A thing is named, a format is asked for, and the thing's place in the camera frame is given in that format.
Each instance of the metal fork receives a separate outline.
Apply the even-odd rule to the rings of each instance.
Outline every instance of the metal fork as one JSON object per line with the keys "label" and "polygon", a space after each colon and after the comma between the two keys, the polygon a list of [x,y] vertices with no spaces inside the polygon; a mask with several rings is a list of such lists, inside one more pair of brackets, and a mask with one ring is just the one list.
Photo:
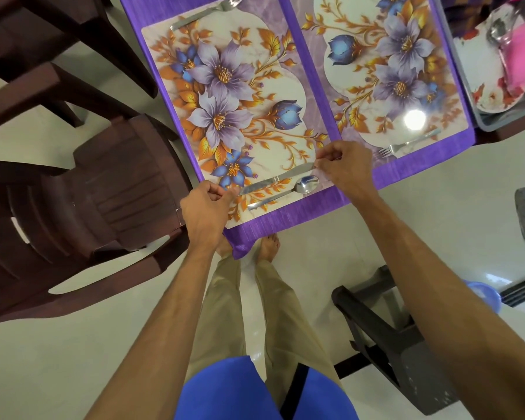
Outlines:
{"label": "metal fork", "polygon": [[384,149],[379,150],[377,155],[379,157],[386,158],[387,156],[394,155],[400,149],[402,149],[403,147],[408,146],[409,144],[414,144],[414,143],[417,143],[419,141],[427,140],[428,138],[431,138],[434,135],[437,135],[439,133],[441,133],[441,129],[435,128],[432,131],[430,131],[429,133],[425,133],[421,137],[415,138],[414,140],[407,141],[406,143],[401,143],[401,144],[392,144],[389,147],[385,147]]}
{"label": "metal fork", "polygon": [[229,12],[230,10],[233,10],[235,7],[237,7],[239,3],[242,1],[243,0],[224,0],[220,4],[218,4],[216,7],[210,7],[209,9],[203,10],[202,12],[195,13],[192,16],[189,16],[183,20],[178,20],[173,25],[170,25],[169,28],[171,31],[175,31],[179,28],[184,27],[185,25],[188,25],[191,22],[194,22],[195,20],[203,18],[204,16],[208,16],[210,13]]}

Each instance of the khaki pants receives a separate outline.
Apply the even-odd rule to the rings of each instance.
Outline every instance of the khaki pants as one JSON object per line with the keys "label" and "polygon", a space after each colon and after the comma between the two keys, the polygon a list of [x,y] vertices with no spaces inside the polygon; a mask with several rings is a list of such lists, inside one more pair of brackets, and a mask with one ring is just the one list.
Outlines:
{"label": "khaki pants", "polygon": [[[217,361],[246,355],[240,277],[238,260],[229,256],[219,262],[202,304],[186,380]],[[276,405],[281,407],[284,402],[298,363],[341,386],[293,289],[268,261],[259,262],[255,278],[266,322],[266,387]]]}

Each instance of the floor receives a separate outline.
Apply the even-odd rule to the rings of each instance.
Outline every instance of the floor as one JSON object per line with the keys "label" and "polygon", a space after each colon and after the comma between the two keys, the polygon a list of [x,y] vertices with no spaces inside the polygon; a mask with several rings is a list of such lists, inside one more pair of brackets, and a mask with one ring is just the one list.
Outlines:
{"label": "floor", "polygon": [[[113,2],[112,22],[138,50],[118,0]],[[87,47],[76,45],[56,63],[171,126],[160,97],[148,98]],[[92,113],[76,112],[85,118],[78,129],[42,107],[0,127],[0,160],[73,167],[72,151],[107,126],[106,120]],[[525,278],[525,242],[513,200],[515,190],[524,186],[525,132],[498,144],[473,147],[381,190],[381,195],[459,276],[502,288]],[[350,333],[330,293],[341,284],[350,287],[365,281],[384,263],[364,221],[348,206],[279,236],[282,246],[276,268],[295,289],[333,362],[351,356]],[[99,280],[158,244],[87,270],[52,291],[63,293]],[[247,351],[264,376],[264,319],[252,257],[253,252],[242,261],[245,333]],[[182,257],[155,279],[72,315],[0,324],[0,419],[82,419],[181,262]],[[512,316],[525,317],[512,311]],[[372,367],[344,382],[361,418],[422,418]],[[470,417],[461,404],[455,404],[434,418]]]}

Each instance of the chair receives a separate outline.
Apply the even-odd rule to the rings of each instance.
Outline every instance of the chair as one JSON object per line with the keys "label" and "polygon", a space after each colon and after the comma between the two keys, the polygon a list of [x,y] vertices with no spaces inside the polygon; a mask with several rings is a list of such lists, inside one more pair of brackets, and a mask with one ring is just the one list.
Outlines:
{"label": "chair", "polygon": [[[110,0],[0,0],[0,78],[10,82],[81,41],[155,97],[154,79],[109,22],[109,6]],[[42,105],[74,127],[83,124],[63,101]]]}
{"label": "chair", "polygon": [[[179,201],[192,186],[169,143],[175,133],[53,64],[0,88],[0,125],[43,99],[88,108],[111,126],[74,151],[68,171],[0,161],[0,322],[97,303],[156,277],[189,243]],[[48,292],[166,235],[165,246],[122,271],[63,295]]]}
{"label": "chair", "polygon": [[[458,401],[455,389],[414,322],[411,320],[397,331],[363,303],[395,286],[386,265],[377,270],[372,281],[373,284],[355,293],[344,286],[332,293],[332,301],[344,314],[354,337],[352,347],[364,354],[426,416]],[[375,345],[366,344],[362,331]]]}

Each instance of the blue shirt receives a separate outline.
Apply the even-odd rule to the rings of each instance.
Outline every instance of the blue shirt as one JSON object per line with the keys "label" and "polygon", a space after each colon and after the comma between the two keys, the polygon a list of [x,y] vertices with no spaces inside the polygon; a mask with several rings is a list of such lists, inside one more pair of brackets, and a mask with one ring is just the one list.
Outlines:
{"label": "blue shirt", "polygon": [[190,379],[175,420],[358,420],[354,406],[332,380],[299,365],[279,411],[251,358],[218,361]]}

